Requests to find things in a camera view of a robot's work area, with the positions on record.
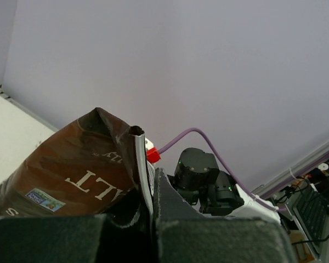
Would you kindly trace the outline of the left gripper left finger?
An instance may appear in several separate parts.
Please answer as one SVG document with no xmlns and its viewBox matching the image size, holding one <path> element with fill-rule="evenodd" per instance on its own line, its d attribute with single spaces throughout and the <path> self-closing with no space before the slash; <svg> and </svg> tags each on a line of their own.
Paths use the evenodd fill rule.
<svg viewBox="0 0 329 263">
<path fill-rule="evenodd" d="M 105 217 L 0 216 L 0 262 L 95 262 Z"/>
</svg>

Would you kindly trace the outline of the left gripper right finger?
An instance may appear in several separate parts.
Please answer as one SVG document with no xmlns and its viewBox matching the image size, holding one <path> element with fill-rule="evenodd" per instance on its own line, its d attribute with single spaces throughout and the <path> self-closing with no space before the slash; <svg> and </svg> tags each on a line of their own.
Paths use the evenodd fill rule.
<svg viewBox="0 0 329 263">
<path fill-rule="evenodd" d="M 158 262 L 296 262 L 274 220 L 205 217 L 177 193 L 162 168 L 154 176 L 154 243 Z"/>
</svg>

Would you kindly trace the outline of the brown chip bag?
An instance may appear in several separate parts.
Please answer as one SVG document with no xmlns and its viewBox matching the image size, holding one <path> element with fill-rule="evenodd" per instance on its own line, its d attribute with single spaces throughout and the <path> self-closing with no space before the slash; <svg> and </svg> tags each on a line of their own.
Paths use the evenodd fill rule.
<svg viewBox="0 0 329 263">
<path fill-rule="evenodd" d="M 145 133 L 95 108 L 41 143 L 0 184 L 0 216 L 107 213 L 142 227 L 149 201 Z"/>
</svg>

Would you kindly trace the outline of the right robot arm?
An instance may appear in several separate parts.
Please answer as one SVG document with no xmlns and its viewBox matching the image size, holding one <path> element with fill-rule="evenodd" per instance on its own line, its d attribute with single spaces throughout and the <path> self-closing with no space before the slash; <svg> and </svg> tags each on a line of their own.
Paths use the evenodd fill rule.
<svg viewBox="0 0 329 263">
<path fill-rule="evenodd" d="M 266 207 L 258 203 L 258 196 L 250 197 L 231 175 L 219 170 L 213 154 L 198 148 L 187 148 L 180 154 L 169 181 L 187 203 L 199 204 L 202 214 L 281 223 L 277 207 L 269 201 L 262 201 Z"/>
</svg>

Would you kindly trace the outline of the laptop keyboard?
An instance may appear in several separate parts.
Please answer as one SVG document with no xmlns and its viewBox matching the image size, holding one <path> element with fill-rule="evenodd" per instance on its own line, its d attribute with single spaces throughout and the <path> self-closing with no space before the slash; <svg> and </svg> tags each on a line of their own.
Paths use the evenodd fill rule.
<svg viewBox="0 0 329 263">
<path fill-rule="evenodd" d="M 304 245 L 315 260 L 325 262 L 329 244 L 329 197 L 306 185 L 287 200 L 285 207 L 304 238 L 295 241 L 294 247 Z"/>
</svg>

